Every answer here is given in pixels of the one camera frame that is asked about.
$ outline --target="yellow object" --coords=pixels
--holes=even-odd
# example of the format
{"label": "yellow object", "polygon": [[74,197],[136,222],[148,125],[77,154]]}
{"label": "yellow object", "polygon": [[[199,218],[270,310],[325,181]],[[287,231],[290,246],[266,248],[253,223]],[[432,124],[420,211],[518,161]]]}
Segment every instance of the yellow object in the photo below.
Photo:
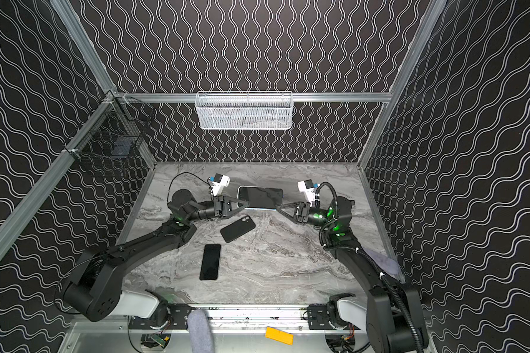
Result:
{"label": "yellow object", "polygon": [[265,337],[274,339],[278,342],[289,344],[291,346],[293,345],[294,335],[283,332],[283,331],[279,331],[271,327],[268,327],[267,331],[265,331]]}

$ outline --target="black smartphone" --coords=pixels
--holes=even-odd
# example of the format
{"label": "black smartphone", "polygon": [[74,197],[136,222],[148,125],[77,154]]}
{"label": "black smartphone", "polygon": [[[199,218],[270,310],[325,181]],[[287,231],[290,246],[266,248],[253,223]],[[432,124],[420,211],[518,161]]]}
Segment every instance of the black smartphone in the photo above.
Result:
{"label": "black smartphone", "polygon": [[240,187],[237,189],[237,198],[249,201],[247,208],[275,209],[283,204],[283,189],[271,187]]}
{"label": "black smartphone", "polygon": [[237,221],[228,224],[220,230],[222,238],[229,243],[236,240],[240,236],[243,236],[245,233],[255,229],[255,222],[251,219],[250,216],[244,216],[238,219]]}
{"label": "black smartphone", "polygon": [[220,251],[222,245],[207,244],[202,255],[202,266],[200,268],[201,281],[214,281],[218,279],[218,267],[220,266]]}

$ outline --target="wavy line wallpaper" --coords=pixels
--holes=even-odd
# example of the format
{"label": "wavy line wallpaper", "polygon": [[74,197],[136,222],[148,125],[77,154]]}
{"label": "wavy line wallpaper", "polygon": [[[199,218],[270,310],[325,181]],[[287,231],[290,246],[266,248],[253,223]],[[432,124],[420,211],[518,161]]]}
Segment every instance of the wavy line wallpaper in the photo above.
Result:
{"label": "wavy line wallpaper", "polygon": [[0,225],[103,96],[47,0],[0,1]]}
{"label": "wavy line wallpaper", "polygon": [[289,130],[203,130],[193,104],[153,104],[158,161],[355,163],[382,103],[296,103]]}
{"label": "wavy line wallpaper", "polygon": [[53,305],[57,281],[86,247],[116,243],[148,172],[141,157],[132,166],[98,179],[75,163],[2,259],[0,353],[57,352],[72,317]]}
{"label": "wavy line wallpaper", "polygon": [[389,91],[428,0],[72,0],[120,91]]}
{"label": "wavy line wallpaper", "polygon": [[450,1],[366,168],[441,353],[530,353],[530,0]]}

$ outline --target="marble pattern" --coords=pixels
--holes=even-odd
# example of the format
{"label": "marble pattern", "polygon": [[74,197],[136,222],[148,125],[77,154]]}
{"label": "marble pattern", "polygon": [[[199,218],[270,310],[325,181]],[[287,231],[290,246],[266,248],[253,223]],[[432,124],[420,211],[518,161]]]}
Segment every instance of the marble pattern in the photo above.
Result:
{"label": "marble pattern", "polygon": [[[329,181],[339,195],[355,200],[352,227],[366,248],[385,253],[357,167],[343,164],[160,164],[128,240],[160,226],[169,217],[165,200],[170,181],[189,171],[206,179],[215,173],[231,178],[223,194],[236,196],[241,185],[280,187],[284,203],[304,201],[299,180]],[[178,177],[170,190],[188,188],[198,201],[208,198],[208,187],[195,177]],[[332,196],[326,188],[322,205]],[[242,215],[256,228],[231,243],[220,229]],[[171,302],[187,303],[324,303],[333,294],[365,293],[346,267],[318,244],[317,232],[292,223],[275,211],[244,210],[228,220],[200,221],[197,233],[184,247],[140,265],[124,279],[125,289],[155,290]],[[198,279],[205,244],[222,244],[216,281]]]}

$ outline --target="metal mesh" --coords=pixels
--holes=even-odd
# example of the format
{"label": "metal mesh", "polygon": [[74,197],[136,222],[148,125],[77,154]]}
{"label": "metal mesh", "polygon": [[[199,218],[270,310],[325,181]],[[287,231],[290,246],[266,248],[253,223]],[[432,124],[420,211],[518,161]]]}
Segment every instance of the metal mesh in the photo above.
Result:
{"label": "metal mesh", "polygon": [[133,98],[116,98],[90,132],[69,152],[80,168],[98,177],[121,176],[138,155],[155,109]]}
{"label": "metal mesh", "polygon": [[198,92],[202,129],[287,130],[293,123],[292,92]]}

